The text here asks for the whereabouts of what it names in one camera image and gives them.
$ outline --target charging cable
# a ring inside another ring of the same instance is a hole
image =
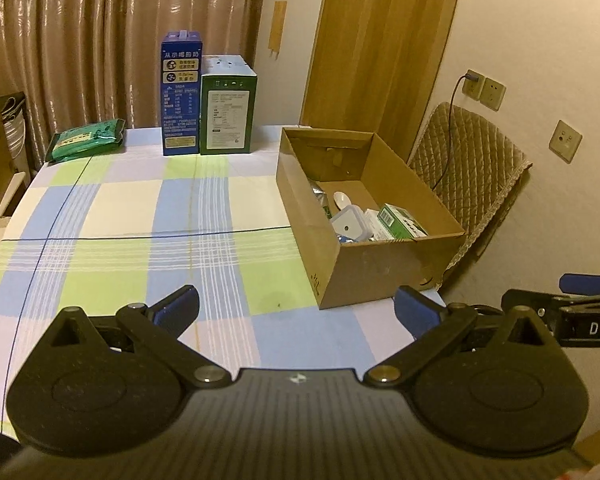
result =
[[[449,132],[449,142],[446,144],[446,163],[445,163],[445,168],[444,170],[442,170],[442,174],[440,175],[440,178],[436,181],[436,183],[434,184],[434,186],[431,188],[432,191],[434,191],[437,187],[438,184],[440,184],[440,181],[442,181],[442,178],[446,175],[446,170],[449,169],[449,161],[451,160],[451,143],[452,143],[452,134],[451,134],[451,115],[454,109],[454,98],[456,97],[456,91],[458,90],[458,86],[460,86],[460,82],[462,81],[462,79],[468,79],[469,81],[473,81],[474,83],[478,81],[478,76],[477,75],[473,75],[473,74],[469,74],[466,73],[464,74],[460,79],[458,79],[458,81],[456,82],[456,86],[454,88],[454,92],[451,94],[451,102],[449,103],[449,121],[448,121],[448,132]]]

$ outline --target curtain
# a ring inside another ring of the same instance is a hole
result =
[[[157,126],[165,34],[198,30],[204,54],[248,61],[259,9],[258,0],[0,0],[0,95],[27,96],[32,164],[58,131],[113,117]]]

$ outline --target chair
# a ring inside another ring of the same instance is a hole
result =
[[[449,103],[440,103],[413,150],[410,168],[432,187],[447,157]],[[444,280],[474,246],[479,256],[506,216],[532,163],[498,127],[454,106],[449,167],[435,194],[466,232],[466,240],[447,267]]]

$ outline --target human hand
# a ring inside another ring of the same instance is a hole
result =
[[[555,480],[600,480],[600,464],[593,466],[588,471],[583,469],[567,471]]]

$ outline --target table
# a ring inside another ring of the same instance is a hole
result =
[[[275,181],[281,126],[253,153],[162,156],[159,128],[118,152],[44,167],[0,244],[3,395],[60,308],[91,316],[185,283],[200,316],[180,340],[227,368],[368,368],[413,341],[392,300],[318,310]],[[435,291],[427,295],[441,304]]]

